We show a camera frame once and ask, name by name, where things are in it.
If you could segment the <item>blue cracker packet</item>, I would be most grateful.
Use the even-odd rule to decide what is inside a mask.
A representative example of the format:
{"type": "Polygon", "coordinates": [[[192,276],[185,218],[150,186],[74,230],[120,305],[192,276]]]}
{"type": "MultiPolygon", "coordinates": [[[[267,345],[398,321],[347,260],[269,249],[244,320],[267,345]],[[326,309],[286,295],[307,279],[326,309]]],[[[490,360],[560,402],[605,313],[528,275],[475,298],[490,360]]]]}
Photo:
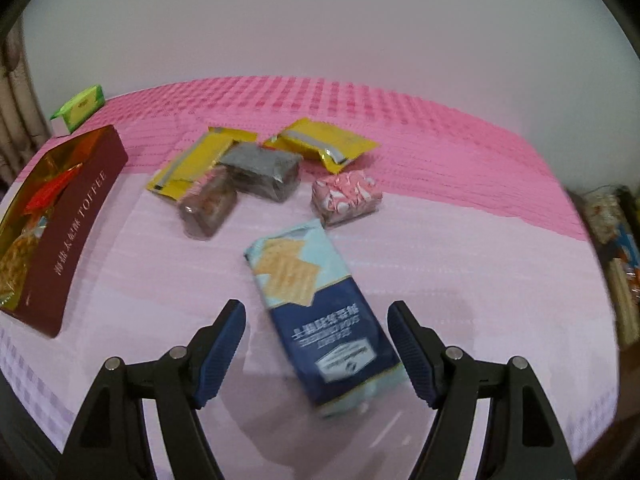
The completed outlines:
{"type": "Polygon", "coordinates": [[[283,350],[319,414],[352,410],[407,379],[320,221],[255,240],[244,257],[283,350]]]}

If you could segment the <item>brown clear candy packet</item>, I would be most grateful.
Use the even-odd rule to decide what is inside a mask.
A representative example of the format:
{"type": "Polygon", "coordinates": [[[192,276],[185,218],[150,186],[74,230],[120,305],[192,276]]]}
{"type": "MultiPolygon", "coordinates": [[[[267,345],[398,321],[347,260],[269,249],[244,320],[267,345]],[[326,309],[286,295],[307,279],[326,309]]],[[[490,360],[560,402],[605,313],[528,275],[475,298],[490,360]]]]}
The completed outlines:
{"type": "Polygon", "coordinates": [[[210,240],[238,202],[238,192],[225,166],[198,179],[178,203],[184,232],[194,240],[210,240]]]}

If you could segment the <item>pink white candy packet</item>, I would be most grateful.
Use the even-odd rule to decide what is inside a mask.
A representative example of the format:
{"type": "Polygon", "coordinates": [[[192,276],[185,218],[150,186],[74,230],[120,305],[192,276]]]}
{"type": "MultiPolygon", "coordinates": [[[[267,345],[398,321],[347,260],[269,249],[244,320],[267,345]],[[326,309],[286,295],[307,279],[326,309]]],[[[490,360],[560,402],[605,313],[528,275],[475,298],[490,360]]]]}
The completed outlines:
{"type": "Polygon", "coordinates": [[[364,170],[318,179],[311,187],[311,205],[322,226],[336,226],[372,214],[382,200],[382,188],[364,170]]]}

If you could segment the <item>silver brown snack packet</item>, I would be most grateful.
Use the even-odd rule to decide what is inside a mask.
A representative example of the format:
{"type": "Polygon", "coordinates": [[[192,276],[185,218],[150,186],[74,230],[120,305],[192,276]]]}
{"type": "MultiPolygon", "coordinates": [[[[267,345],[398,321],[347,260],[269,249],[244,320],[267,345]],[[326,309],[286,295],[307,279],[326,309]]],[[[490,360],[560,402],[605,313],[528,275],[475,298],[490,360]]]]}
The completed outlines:
{"type": "Polygon", "coordinates": [[[299,154],[242,142],[221,157],[233,186],[276,203],[285,202],[299,185],[299,154]]]}

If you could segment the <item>clear nut brittle packet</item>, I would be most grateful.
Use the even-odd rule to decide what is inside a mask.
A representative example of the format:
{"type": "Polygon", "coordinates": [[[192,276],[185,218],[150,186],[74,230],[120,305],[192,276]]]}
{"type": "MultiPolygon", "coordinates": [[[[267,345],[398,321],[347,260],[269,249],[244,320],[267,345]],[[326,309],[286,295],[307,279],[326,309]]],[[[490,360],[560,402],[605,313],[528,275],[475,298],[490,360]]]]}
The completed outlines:
{"type": "Polygon", "coordinates": [[[32,258],[35,257],[45,226],[24,231],[1,258],[1,307],[13,311],[22,291],[32,258]]]}

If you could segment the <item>red snack packet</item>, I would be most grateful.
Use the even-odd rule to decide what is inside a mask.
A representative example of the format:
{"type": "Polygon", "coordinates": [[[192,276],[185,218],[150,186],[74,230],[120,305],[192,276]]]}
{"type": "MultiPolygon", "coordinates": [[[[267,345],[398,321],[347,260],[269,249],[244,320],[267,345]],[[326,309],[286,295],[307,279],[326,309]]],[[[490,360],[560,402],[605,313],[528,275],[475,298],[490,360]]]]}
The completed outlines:
{"type": "Polygon", "coordinates": [[[40,214],[53,206],[65,189],[79,174],[82,163],[70,167],[38,188],[23,209],[23,214],[40,214]]]}

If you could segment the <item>stack of books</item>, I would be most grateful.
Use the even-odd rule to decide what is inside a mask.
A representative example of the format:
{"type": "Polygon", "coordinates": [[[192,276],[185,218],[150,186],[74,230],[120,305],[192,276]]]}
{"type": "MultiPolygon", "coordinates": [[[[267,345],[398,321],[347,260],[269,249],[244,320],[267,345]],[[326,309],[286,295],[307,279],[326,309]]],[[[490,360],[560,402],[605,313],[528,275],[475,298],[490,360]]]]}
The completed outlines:
{"type": "Polygon", "coordinates": [[[621,258],[613,258],[605,269],[612,306],[618,345],[622,350],[639,341],[639,289],[626,272],[621,258]]]}

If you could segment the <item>red toffee tin box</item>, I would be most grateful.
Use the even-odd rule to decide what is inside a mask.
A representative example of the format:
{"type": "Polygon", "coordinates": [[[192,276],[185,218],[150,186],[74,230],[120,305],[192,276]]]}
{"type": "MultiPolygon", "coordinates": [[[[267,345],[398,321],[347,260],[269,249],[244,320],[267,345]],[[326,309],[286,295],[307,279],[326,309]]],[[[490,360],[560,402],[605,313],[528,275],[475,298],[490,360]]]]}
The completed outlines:
{"type": "Polygon", "coordinates": [[[85,242],[108,193],[128,162],[114,126],[92,130],[47,150],[13,197],[1,221],[1,258],[24,231],[45,226],[13,311],[1,311],[40,334],[61,330],[68,292],[85,242]],[[78,176],[40,214],[23,214],[43,183],[82,163],[78,176]]]}

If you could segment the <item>floral ceramic teapot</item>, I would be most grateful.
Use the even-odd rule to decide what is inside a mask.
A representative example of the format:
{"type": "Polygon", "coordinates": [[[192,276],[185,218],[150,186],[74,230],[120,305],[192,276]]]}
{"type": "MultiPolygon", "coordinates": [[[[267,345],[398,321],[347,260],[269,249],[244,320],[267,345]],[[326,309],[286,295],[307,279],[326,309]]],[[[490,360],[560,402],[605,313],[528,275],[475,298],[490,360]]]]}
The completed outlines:
{"type": "Polygon", "coordinates": [[[584,215],[596,239],[606,244],[617,236],[622,211],[612,193],[595,192],[585,196],[584,215]]]}

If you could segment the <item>long yellow snack packet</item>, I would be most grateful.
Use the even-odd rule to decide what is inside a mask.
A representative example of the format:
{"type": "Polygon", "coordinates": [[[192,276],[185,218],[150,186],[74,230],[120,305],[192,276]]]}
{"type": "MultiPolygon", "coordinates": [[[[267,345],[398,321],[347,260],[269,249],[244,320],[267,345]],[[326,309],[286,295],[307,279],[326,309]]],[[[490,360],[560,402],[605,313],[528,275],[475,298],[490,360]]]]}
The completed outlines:
{"type": "Polygon", "coordinates": [[[240,129],[210,127],[197,141],[180,152],[146,185],[151,193],[181,200],[200,182],[234,144],[255,142],[258,134],[240,129]]]}

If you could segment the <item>pink checkered tablecloth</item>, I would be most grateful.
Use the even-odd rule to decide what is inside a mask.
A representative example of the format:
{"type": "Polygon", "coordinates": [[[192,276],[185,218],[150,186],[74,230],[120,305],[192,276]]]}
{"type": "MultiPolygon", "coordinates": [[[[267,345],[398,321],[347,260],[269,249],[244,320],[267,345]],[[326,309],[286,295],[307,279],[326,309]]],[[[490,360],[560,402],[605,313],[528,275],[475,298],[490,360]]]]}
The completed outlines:
{"type": "Polygon", "coordinates": [[[562,186],[514,133],[446,106],[325,79],[229,77],[166,84],[106,102],[129,156],[96,219],[61,333],[1,320],[1,370],[47,440],[62,448],[109,356],[152,360],[245,304],[247,329],[202,423],[230,479],[401,479],[434,414],[401,384],[335,418],[311,407],[244,259],[259,237],[314,215],[308,185],[283,204],[242,196],[207,242],[145,185],[211,126],[271,136],[299,118],[375,140],[359,159],[384,191],[375,214],[330,233],[372,310],[404,300],[447,344],[532,363],[570,452],[612,424],[618,357],[608,292],[562,186]]]}

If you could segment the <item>beige curtain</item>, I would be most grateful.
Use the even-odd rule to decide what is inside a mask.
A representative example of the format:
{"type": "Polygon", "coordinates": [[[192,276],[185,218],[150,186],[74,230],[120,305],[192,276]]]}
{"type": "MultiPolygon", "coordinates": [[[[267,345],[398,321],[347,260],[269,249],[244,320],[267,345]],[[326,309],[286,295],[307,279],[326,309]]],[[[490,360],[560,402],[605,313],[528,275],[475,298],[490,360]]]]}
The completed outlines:
{"type": "Polygon", "coordinates": [[[1,43],[0,174],[10,186],[50,139],[50,130],[32,86],[19,18],[1,43]]]}

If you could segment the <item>green tissue box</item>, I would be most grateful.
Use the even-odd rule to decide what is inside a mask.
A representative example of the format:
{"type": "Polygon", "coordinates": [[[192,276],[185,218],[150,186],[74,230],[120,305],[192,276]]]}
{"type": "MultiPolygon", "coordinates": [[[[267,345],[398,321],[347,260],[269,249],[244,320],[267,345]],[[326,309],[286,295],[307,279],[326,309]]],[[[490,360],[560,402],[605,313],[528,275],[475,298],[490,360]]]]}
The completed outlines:
{"type": "Polygon", "coordinates": [[[69,136],[105,104],[103,89],[95,84],[64,103],[50,117],[52,136],[69,136]]]}

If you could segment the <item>small yellow snack packet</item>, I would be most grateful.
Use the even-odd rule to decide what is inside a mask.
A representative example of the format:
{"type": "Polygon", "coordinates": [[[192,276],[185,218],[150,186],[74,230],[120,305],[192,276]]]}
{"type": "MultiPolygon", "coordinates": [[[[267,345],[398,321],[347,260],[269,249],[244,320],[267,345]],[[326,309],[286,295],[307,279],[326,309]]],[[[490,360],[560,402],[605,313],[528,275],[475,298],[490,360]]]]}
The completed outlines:
{"type": "Polygon", "coordinates": [[[328,122],[302,118],[270,136],[262,146],[318,160],[330,174],[339,174],[359,157],[375,150],[378,142],[328,122]]]}

